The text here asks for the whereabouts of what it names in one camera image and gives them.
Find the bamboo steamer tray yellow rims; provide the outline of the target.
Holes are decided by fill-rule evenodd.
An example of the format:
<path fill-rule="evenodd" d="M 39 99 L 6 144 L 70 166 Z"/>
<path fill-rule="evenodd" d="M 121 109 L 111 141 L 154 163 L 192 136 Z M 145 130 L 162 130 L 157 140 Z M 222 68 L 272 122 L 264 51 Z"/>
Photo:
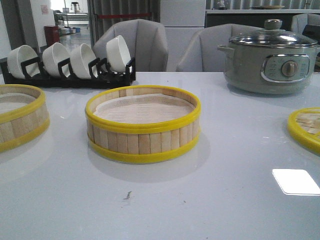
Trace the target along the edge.
<path fill-rule="evenodd" d="M 130 124 L 102 119 L 96 107 L 109 100 L 128 96 L 163 94 L 186 100 L 194 110 L 177 119 L 159 123 Z M 201 102 L 180 88 L 161 85 L 134 85 L 107 90 L 92 97 L 85 106 L 87 136 L 100 155 L 125 163 L 156 163 L 179 157 L 198 142 Z"/>
<path fill-rule="evenodd" d="M 50 125 L 50 115 L 43 90 L 32 85 L 2 84 L 0 95 L 23 93 L 35 100 L 18 109 L 0 113 L 0 151 L 23 145 L 41 135 Z"/>

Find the yellow woven bamboo steamer lid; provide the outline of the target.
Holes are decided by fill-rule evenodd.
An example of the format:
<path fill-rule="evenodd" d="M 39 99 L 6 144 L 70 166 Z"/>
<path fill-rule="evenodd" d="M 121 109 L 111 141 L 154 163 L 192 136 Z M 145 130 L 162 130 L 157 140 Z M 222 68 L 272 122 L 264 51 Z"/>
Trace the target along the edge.
<path fill-rule="evenodd" d="M 287 130 L 290 136 L 304 148 L 320 154 L 320 108 L 308 107 L 288 116 Z"/>

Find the white steamer liner cloth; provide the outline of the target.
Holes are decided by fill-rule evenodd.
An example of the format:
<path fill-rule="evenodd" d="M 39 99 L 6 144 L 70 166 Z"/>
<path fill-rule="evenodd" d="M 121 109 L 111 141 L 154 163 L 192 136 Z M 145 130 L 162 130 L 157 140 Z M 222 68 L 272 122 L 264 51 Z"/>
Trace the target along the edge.
<path fill-rule="evenodd" d="M 94 115 L 117 123 L 153 124 L 184 117 L 194 109 L 184 99 L 152 93 L 105 101 L 96 107 Z"/>
<path fill-rule="evenodd" d="M 25 93 L 4 93 L 0 95 L 0 113 L 7 113 L 32 103 L 36 98 Z"/>

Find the black bowl rack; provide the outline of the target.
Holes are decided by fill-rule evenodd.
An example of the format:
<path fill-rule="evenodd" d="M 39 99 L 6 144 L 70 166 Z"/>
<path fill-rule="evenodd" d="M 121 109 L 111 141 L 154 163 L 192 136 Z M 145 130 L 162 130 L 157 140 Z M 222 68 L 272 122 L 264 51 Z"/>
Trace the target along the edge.
<path fill-rule="evenodd" d="M 116 73 L 106 58 L 89 62 L 89 78 L 81 79 L 73 72 L 69 58 L 58 63 L 59 76 L 54 77 L 44 68 L 40 58 L 34 57 L 21 63 L 23 78 L 14 77 L 6 61 L 0 63 L 5 84 L 22 84 L 44 88 L 114 89 L 130 86 L 136 80 L 136 60 L 131 58 L 125 72 Z"/>

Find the grey upholstered chair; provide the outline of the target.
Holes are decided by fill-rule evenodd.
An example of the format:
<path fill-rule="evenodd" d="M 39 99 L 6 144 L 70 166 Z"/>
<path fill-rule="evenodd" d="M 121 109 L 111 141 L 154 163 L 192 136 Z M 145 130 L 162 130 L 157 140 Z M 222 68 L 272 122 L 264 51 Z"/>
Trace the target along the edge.
<path fill-rule="evenodd" d="M 130 56 L 135 58 L 138 72 L 164 72 L 167 70 L 168 43 L 163 24 L 145 19 L 134 19 L 112 25 L 92 47 L 96 57 L 107 57 L 106 44 L 121 35 Z"/>
<path fill-rule="evenodd" d="M 292 17 L 290 31 L 302 34 L 307 25 L 319 25 L 320 15 L 315 13 L 296 14 Z"/>
<path fill-rule="evenodd" d="M 204 28 L 193 34 L 176 65 L 177 72 L 223 72 L 226 55 L 218 50 L 233 36 L 258 30 L 259 27 L 227 23 Z"/>

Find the white ceramic bowl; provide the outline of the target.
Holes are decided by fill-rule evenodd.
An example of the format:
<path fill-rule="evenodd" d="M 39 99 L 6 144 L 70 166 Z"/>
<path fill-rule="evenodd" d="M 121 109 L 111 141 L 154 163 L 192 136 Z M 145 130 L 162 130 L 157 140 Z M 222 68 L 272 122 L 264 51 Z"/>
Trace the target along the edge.
<path fill-rule="evenodd" d="M 42 61 L 45 70 L 52 77 L 60 78 L 58 63 L 70 58 L 70 53 L 64 45 L 55 42 L 53 45 L 44 50 L 42 54 Z"/>
<path fill-rule="evenodd" d="M 70 53 L 70 64 L 73 73 L 80 79 L 91 79 L 89 63 L 94 61 L 96 56 L 91 47 L 82 43 Z"/>
<path fill-rule="evenodd" d="M 9 72 L 17 79 L 25 79 L 21 63 L 36 57 L 38 57 L 38 54 L 29 45 L 21 45 L 13 49 L 7 57 L 7 67 Z"/>
<path fill-rule="evenodd" d="M 131 60 L 127 43 L 122 35 L 118 35 L 106 43 L 106 55 L 110 68 L 117 73 L 124 73 Z"/>

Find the white refrigerator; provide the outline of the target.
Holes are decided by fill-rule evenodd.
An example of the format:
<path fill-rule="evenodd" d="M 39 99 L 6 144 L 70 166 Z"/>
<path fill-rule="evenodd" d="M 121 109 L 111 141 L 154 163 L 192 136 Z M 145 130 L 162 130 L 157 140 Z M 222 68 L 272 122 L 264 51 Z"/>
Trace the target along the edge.
<path fill-rule="evenodd" d="M 168 44 L 168 72 L 176 70 L 193 34 L 205 27 L 205 15 L 205 0 L 160 1 L 160 23 L 165 27 Z"/>

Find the green electric cooking pot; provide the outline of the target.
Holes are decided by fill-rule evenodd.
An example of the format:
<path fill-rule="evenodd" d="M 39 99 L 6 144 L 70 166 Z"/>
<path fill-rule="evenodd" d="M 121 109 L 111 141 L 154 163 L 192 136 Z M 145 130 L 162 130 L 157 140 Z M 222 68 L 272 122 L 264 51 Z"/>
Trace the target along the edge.
<path fill-rule="evenodd" d="M 294 94 L 307 88 L 320 51 L 317 45 L 258 46 L 233 40 L 217 49 L 225 53 L 224 78 L 229 85 L 270 95 Z"/>

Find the red fire extinguisher box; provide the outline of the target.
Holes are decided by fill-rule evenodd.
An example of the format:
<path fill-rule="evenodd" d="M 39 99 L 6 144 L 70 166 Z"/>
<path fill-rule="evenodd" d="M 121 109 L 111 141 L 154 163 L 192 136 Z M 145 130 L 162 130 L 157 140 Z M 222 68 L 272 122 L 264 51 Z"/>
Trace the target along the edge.
<path fill-rule="evenodd" d="M 46 25 L 44 28 L 46 45 L 50 47 L 54 43 L 60 42 L 59 27 L 56 25 Z"/>

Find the glass pot lid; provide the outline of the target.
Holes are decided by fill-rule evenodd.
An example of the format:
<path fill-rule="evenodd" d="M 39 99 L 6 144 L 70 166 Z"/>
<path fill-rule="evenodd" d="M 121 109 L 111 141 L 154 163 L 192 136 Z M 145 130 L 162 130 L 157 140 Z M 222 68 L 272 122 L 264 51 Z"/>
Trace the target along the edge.
<path fill-rule="evenodd" d="M 283 21 L 280 19 L 267 19 L 264 28 L 241 33 L 229 39 L 232 44 L 273 47 L 273 48 L 312 48 L 318 42 L 301 33 L 282 29 Z"/>

